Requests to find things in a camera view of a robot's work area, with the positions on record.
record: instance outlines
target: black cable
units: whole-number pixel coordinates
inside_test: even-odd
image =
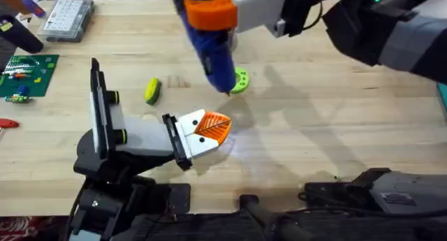
[[[304,201],[304,202],[309,202],[310,200],[312,200],[314,198],[317,198],[317,199],[323,200],[323,201],[325,201],[325,202],[327,202],[327,203],[329,203],[331,205],[346,206],[346,203],[343,202],[343,201],[335,200],[335,199],[330,198],[328,196],[323,196],[323,195],[321,195],[319,193],[302,191],[302,192],[298,193],[298,198],[301,201]]]
[[[361,213],[373,217],[383,217],[383,218],[427,218],[427,217],[444,217],[447,216],[447,209],[435,210],[431,212],[419,212],[419,213],[409,213],[409,214],[398,214],[398,213],[387,213],[387,212],[375,212],[371,210],[362,210],[353,207],[342,207],[342,206],[329,206],[329,207],[311,207],[302,210],[293,211],[293,213],[301,214],[304,212],[313,211],[335,211],[339,210],[342,212],[355,212]]]
[[[318,13],[318,17],[316,17],[316,19],[310,25],[302,28],[302,30],[305,31],[307,29],[311,29],[312,27],[316,26],[316,24],[320,22],[321,17],[323,17],[323,2],[320,2],[320,12]]]
[[[224,218],[224,217],[232,217],[232,216],[234,216],[234,215],[236,215],[236,214],[239,214],[239,213],[240,213],[240,211],[232,212],[232,213],[228,213],[228,214],[219,214],[219,215],[217,215],[217,216],[206,217],[206,218],[201,219],[201,220],[208,221],[208,220],[220,219],[220,218]],[[147,219],[148,219],[149,221],[153,222],[153,223],[156,222],[156,220],[154,220],[154,219],[150,219],[149,217],[147,217]],[[185,221],[179,221],[179,220],[159,221],[159,220],[158,220],[157,223],[158,223],[158,224],[188,224],[188,223],[191,223],[191,222],[193,222],[193,221],[196,221],[196,220],[195,220],[195,219],[185,220]]]
[[[312,193],[303,191],[298,194],[298,198],[303,200],[304,202],[309,201],[310,198],[317,198],[323,200],[327,203],[336,204],[336,206],[323,206],[323,207],[311,207],[307,209],[297,210],[293,213],[302,213],[302,212],[311,212],[316,210],[323,211],[331,211],[331,210],[339,210],[342,212],[355,212],[360,214],[365,214],[373,217],[385,217],[385,218],[425,218],[425,217],[443,217],[447,215],[447,209],[435,210],[431,212],[419,212],[419,213],[408,213],[408,214],[396,214],[396,213],[387,213],[387,212],[376,212],[371,210],[363,210],[360,208],[347,207],[344,206],[346,203],[328,198],[327,196],[320,195],[318,193]]]
[[[269,221],[265,224],[265,229],[269,231],[269,233],[266,233],[266,240],[275,240],[275,235],[277,235],[277,231],[279,230],[281,224],[285,221],[289,220],[294,222],[296,225],[298,225],[299,228],[301,228],[300,220],[289,213],[279,213],[274,216],[272,221]]]
[[[247,212],[247,215],[249,216],[249,218],[250,218],[251,222],[253,223],[253,225],[256,226],[257,231],[258,231],[258,232],[260,233],[260,235],[262,236],[262,239],[263,239],[264,241],[268,241],[268,239],[267,239],[267,235],[265,234],[265,232],[264,232],[263,227],[261,226],[261,224],[260,224],[256,219],[254,219],[254,217],[251,215],[250,212]]]
[[[164,217],[164,215],[160,214],[159,218],[153,222],[154,224],[152,224],[152,228],[150,228],[150,230],[146,232],[145,238],[142,239],[142,240],[147,240],[149,238],[149,235],[152,233],[152,231],[154,231],[155,226],[157,224],[159,224],[160,219],[163,218],[163,217]]]

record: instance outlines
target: white plastic part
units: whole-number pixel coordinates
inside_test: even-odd
[[[130,116],[124,117],[124,123],[127,131],[127,143],[117,145],[118,151],[140,156],[168,156],[173,153],[173,145],[164,124],[155,119],[143,120]]]
[[[200,121],[205,116],[203,109],[183,115],[175,122],[180,135],[180,140],[188,159],[199,157],[216,150],[219,146],[217,140],[200,136],[194,133]]]
[[[275,25],[281,18],[284,0],[231,0],[237,6],[236,32]]]
[[[267,27],[267,29],[275,38],[279,38],[284,36],[284,32],[286,30],[286,21],[281,19],[276,24],[266,24],[265,27]]]
[[[98,130],[96,128],[96,113],[95,105],[93,99],[93,93],[90,92],[90,124],[91,129],[93,129],[93,146],[95,148],[95,153],[98,153]]]

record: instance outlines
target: orange gripper pad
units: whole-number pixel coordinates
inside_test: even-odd
[[[188,23],[199,30],[218,31],[237,26],[237,7],[231,0],[184,0]]]
[[[205,112],[194,133],[217,140],[219,146],[230,133],[231,119],[217,112]]]

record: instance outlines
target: plastic storage box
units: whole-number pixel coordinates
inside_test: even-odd
[[[54,0],[38,35],[49,42],[80,42],[93,12],[93,0]]]

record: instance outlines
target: green disc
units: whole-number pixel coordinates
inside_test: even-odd
[[[246,70],[240,67],[236,67],[236,85],[230,91],[231,94],[240,94],[249,86],[250,77]]]

